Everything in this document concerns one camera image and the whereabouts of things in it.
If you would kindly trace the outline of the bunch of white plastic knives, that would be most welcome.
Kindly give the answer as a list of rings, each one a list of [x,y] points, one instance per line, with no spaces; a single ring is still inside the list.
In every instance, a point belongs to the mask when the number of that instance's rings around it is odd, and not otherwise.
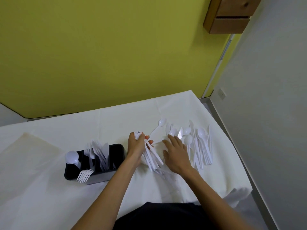
[[[95,155],[99,160],[99,167],[102,171],[112,170],[113,165],[110,162],[109,144],[108,142],[103,145],[98,140],[92,140],[91,145]]]

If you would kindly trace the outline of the person's right hand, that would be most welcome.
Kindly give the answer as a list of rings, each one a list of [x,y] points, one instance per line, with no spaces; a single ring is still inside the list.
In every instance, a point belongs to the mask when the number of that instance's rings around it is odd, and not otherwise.
[[[184,151],[182,141],[181,148],[175,148],[170,141],[170,134],[167,135],[167,138],[162,140],[169,153],[169,163],[166,165],[172,172],[184,178],[193,170],[188,153]]]

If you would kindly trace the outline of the white wall conduit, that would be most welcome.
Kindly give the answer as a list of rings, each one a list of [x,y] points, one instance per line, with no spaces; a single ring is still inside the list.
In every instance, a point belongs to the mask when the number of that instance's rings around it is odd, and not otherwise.
[[[208,92],[208,90],[209,90],[209,88],[210,88],[210,85],[211,85],[211,83],[212,83],[212,81],[213,81],[213,79],[214,79],[214,77],[215,77],[215,75],[216,75],[216,73],[217,73],[217,71],[218,71],[220,65],[222,64],[222,61],[223,61],[223,59],[224,59],[224,57],[225,57],[225,54],[226,54],[226,52],[228,51],[228,48],[229,48],[229,46],[231,45],[231,42],[232,42],[232,40],[234,39],[235,35],[236,35],[236,34],[230,34],[230,35],[229,35],[228,40],[227,40],[227,42],[226,42],[226,44],[225,44],[225,46],[224,46],[224,48],[223,48],[223,51],[222,51],[222,53],[221,53],[221,56],[220,56],[220,58],[219,58],[219,60],[218,60],[218,62],[217,62],[217,65],[216,65],[216,67],[215,67],[215,69],[214,69],[214,71],[213,71],[213,73],[212,73],[212,75],[211,75],[211,77],[210,77],[210,79],[209,79],[209,82],[208,82],[208,84],[207,84],[207,86],[206,86],[206,88],[205,88],[205,90],[204,90],[204,92],[203,92],[203,94],[202,94],[202,96],[201,96],[201,99],[204,99],[204,98],[205,98],[205,95],[206,95],[206,93]]]

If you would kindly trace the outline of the single white plastic spoon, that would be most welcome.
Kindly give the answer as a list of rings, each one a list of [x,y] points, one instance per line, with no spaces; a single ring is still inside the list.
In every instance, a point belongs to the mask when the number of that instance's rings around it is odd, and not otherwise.
[[[158,126],[151,132],[150,137],[154,135],[154,133],[160,128],[163,127],[166,124],[167,118],[162,118],[158,122]]]

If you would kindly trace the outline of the white tablecloth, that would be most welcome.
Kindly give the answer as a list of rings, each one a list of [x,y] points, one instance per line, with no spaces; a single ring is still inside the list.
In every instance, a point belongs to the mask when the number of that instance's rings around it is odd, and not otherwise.
[[[107,182],[82,185],[64,178],[65,153],[92,139],[127,149],[131,132],[149,134],[166,118],[176,128],[208,129],[213,164],[202,178],[236,207],[252,191],[228,137],[192,91],[0,127],[0,230],[71,229]]]

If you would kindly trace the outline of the person's left hand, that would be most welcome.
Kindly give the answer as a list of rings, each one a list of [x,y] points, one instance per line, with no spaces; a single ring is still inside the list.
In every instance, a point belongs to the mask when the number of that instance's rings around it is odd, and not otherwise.
[[[127,158],[138,167],[141,163],[141,155],[145,152],[144,133],[141,132],[138,140],[135,138],[134,132],[131,132],[128,138]]]

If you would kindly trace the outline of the large white plastic spoon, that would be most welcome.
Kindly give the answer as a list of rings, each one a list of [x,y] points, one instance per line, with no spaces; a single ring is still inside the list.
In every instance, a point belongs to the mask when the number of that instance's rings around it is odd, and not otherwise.
[[[79,170],[81,170],[81,162],[79,161],[79,154],[76,151],[69,151],[65,154],[65,161],[68,165],[75,165]]]

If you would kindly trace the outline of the pile of white plastic cutlery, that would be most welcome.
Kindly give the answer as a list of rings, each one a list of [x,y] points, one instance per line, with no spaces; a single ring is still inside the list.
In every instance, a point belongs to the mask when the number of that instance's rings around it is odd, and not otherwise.
[[[189,161],[197,171],[213,164],[213,143],[210,127],[205,130],[189,120],[188,127],[177,127],[175,123],[166,124],[166,135],[177,136],[187,148]]]

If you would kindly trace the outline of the bundle of white plastic forks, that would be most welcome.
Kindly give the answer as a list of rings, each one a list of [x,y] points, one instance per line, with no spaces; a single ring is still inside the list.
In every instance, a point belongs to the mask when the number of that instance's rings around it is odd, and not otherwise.
[[[161,167],[163,165],[163,161],[160,158],[160,156],[156,153],[154,148],[152,148],[151,150],[145,149],[143,156],[150,171],[154,171],[157,174],[165,177],[165,173]]]

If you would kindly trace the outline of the black cutlery caddy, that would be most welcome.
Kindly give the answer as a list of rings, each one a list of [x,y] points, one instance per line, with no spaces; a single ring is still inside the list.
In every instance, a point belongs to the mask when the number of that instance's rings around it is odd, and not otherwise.
[[[77,178],[80,178],[81,171],[90,169],[90,159],[88,156],[84,155],[84,151],[77,151],[79,155],[79,162],[81,163],[80,169],[74,164],[66,164],[64,171],[64,178],[68,181],[77,181]],[[96,155],[95,159],[92,159],[93,170],[94,172],[86,176],[87,181],[86,185],[107,182],[115,174],[119,166],[125,159],[125,149],[121,144],[112,144],[109,145],[109,169],[102,170],[103,166],[101,165],[99,157]]]

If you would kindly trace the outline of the wooden drawer cabinet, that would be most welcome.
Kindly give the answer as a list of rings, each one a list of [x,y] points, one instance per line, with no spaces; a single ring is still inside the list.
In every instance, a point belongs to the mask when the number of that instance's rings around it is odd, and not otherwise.
[[[203,23],[209,34],[242,34],[261,0],[210,0]]]

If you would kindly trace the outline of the fanned white plastic forks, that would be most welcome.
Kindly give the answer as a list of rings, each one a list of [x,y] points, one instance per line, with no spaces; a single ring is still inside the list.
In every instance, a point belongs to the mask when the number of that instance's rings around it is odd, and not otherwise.
[[[82,170],[79,173],[79,176],[77,178],[77,182],[79,183],[86,183],[87,180],[89,179],[89,177],[94,173],[93,169],[89,169],[89,170]]]

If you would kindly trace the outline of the person's black clothing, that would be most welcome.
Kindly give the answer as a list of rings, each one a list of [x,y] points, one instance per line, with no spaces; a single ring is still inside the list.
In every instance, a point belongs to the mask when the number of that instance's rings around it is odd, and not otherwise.
[[[113,230],[218,230],[200,205],[151,203],[116,220]]]

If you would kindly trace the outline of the person's right forearm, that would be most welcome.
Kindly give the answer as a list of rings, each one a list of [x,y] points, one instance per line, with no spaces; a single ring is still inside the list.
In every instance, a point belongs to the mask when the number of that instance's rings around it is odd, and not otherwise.
[[[189,185],[218,230],[255,230],[204,181],[194,168],[183,170],[181,177]]]

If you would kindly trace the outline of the person's left forearm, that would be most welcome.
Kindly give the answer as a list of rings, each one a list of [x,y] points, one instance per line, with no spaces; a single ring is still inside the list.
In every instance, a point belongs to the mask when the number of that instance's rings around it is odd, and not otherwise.
[[[140,161],[140,155],[128,155],[71,230],[112,230],[125,192]]]

